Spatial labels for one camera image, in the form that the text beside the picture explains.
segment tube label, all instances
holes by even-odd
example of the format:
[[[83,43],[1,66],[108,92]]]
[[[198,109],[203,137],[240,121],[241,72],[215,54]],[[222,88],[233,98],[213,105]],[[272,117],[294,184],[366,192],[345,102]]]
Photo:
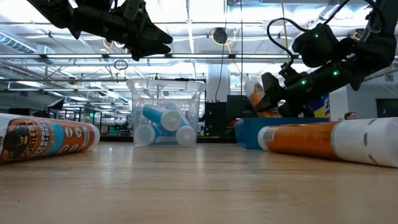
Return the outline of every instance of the tube label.
[[[24,161],[89,149],[98,130],[86,123],[0,114],[0,162]]]

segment person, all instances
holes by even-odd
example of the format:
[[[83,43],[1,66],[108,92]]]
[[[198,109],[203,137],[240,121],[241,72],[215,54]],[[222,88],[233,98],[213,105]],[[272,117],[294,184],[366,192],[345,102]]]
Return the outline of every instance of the person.
[[[345,120],[356,119],[356,113],[354,111],[350,111],[348,113],[345,113],[344,114],[344,119]]]

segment blue caulk tube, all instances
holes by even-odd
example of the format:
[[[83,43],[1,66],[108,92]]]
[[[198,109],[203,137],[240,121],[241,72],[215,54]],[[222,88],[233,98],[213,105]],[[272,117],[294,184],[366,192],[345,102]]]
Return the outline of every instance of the blue caulk tube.
[[[134,131],[134,142],[138,146],[177,142],[175,131],[167,131],[157,124],[142,124]]]
[[[168,131],[176,131],[182,122],[182,117],[178,111],[154,105],[145,105],[142,109],[142,115]]]
[[[181,125],[177,129],[177,132],[175,133],[177,142],[182,146],[194,145],[197,140],[197,133],[194,130],[194,128],[190,126],[186,117],[183,114],[181,114],[180,108],[174,103],[169,104],[166,108],[169,110],[172,110],[172,111],[178,111],[178,113],[182,119]]]

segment blue tray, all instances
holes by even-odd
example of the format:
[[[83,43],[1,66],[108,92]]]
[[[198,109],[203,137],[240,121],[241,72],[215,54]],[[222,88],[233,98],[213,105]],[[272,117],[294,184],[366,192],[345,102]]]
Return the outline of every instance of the blue tray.
[[[283,124],[308,124],[327,122],[328,118],[243,118],[235,125],[237,143],[246,149],[261,149],[257,142],[257,135],[265,126]]]

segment clear plastic bin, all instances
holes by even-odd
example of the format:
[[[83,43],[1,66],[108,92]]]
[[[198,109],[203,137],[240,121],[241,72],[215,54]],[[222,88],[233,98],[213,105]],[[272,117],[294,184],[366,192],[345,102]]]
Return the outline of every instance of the clear plastic bin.
[[[202,82],[129,80],[135,146],[194,147]]]

